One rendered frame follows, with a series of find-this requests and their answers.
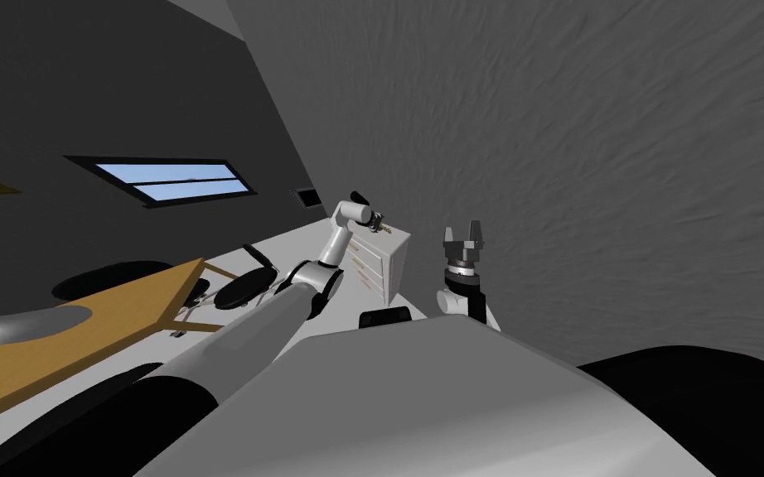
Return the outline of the wooden table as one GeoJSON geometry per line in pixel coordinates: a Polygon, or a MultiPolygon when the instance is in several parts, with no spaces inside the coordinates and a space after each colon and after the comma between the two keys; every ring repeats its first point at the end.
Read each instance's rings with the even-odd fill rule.
{"type": "Polygon", "coordinates": [[[0,345],[0,414],[161,330],[218,330],[175,320],[206,269],[235,278],[200,258],[63,305],[93,312],[73,328],[0,345]]]}

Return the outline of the grey bowl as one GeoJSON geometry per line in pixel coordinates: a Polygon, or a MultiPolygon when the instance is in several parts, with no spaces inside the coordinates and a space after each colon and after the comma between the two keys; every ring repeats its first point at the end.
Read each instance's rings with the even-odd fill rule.
{"type": "Polygon", "coordinates": [[[93,315],[84,306],[54,306],[0,316],[0,345],[38,340],[85,322],[93,315]]]}

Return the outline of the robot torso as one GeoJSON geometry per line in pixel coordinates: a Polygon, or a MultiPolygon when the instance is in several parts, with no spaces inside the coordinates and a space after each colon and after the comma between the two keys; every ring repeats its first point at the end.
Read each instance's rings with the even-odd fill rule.
{"type": "Polygon", "coordinates": [[[135,477],[713,477],[597,380],[466,316],[308,337],[135,477]]]}

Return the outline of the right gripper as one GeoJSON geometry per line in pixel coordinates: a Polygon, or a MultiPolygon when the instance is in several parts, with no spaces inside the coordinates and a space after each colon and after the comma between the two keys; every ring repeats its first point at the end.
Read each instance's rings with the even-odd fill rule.
{"type": "Polygon", "coordinates": [[[455,240],[452,227],[446,227],[442,243],[447,265],[454,268],[473,269],[480,262],[484,240],[480,220],[470,220],[468,240],[455,240]]]}

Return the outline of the window with black frame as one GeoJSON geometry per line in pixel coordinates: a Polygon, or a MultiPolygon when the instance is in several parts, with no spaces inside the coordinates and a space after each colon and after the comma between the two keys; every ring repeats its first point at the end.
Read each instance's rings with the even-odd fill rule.
{"type": "Polygon", "coordinates": [[[250,183],[226,160],[67,155],[147,209],[255,196],[250,183]]]}

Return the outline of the white chest of drawers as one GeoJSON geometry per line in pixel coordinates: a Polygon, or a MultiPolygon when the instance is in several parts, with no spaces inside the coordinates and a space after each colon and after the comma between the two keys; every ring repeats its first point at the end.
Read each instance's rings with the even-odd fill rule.
{"type": "Polygon", "coordinates": [[[410,234],[387,224],[375,233],[351,222],[348,229],[352,236],[344,263],[388,306],[399,292],[410,234]]]}

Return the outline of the black round chair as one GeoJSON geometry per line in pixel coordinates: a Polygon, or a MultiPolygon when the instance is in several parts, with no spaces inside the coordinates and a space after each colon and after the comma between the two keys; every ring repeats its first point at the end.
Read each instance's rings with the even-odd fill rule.
{"type": "Polygon", "coordinates": [[[258,249],[250,244],[242,248],[260,264],[222,287],[213,297],[216,309],[227,311],[249,304],[253,299],[264,297],[277,281],[278,269],[258,249]]]}

